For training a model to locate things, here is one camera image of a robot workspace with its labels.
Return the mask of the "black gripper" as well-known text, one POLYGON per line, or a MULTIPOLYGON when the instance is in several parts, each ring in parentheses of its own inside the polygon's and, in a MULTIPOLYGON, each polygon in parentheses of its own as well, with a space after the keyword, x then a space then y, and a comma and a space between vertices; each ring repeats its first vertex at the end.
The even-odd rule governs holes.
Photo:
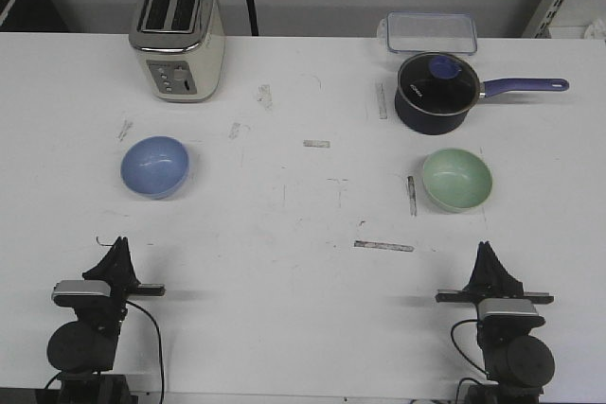
POLYGON ((82 274, 84 280, 105 281, 111 288, 111 296, 91 307, 75 308, 79 321, 92 328, 119 328, 128 310, 126 301, 131 296, 160 297, 166 292, 163 284, 141 284, 136 277, 132 262, 129 240, 118 237, 107 254, 99 263, 82 274), (115 283, 122 275, 124 261, 124 280, 127 289, 114 290, 109 284, 115 283))
MULTIPOLYGON (((476 259, 472 274, 464 290, 438 290, 435 300, 438 303, 470 304, 474 305, 477 314, 477 305, 488 298, 527 299, 534 307, 537 305, 550 305, 554 297, 545 292, 524 293, 524 285, 514 278, 498 259, 496 252, 488 241, 478 244, 476 259), (472 293, 483 291, 490 284, 493 294, 522 294, 521 296, 492 296, 486 293, 472 293)), ((537 318, 488 318, 478 321, 484 325, 507 326, 514 328, 536 328, 545 324, 545 319, 539 314, 537 318)))

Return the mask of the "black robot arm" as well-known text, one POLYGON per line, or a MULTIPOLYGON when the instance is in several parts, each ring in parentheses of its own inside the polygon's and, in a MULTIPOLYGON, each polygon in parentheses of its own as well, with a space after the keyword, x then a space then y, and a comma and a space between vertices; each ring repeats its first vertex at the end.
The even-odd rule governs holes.
POLYGON ((137 403, 124 375, 112 372, 121 327, 133 307, 146 315, 156 333, 163 402, 166 379, 160 326, 136 296, 160 297, 162 284, 143 284, 136 277, 129 241, 117 237, 99 263, 79 280, 62 280, 51 293, 59 307, 74 310, 76 319, 59 327, 50 337, 46 357, 57 370, 52 378, 61 383, 56 403, 137 403))
POLYGON ((538 403, 544 385, 555 375, 550 348, 531 331, 545 324, 537 305, 549 305, 554 296, 529 292, 503 266, 487 241, 478 244, 468 284, 461 290, 439 290, 439 303, 471 304, 473 319, 454 323, 450 339, 455 350, 485 377, 461 378, 455 403, 538 403), (477 364, 455 338, 462 325, 473 324, 483 363, 477 364))

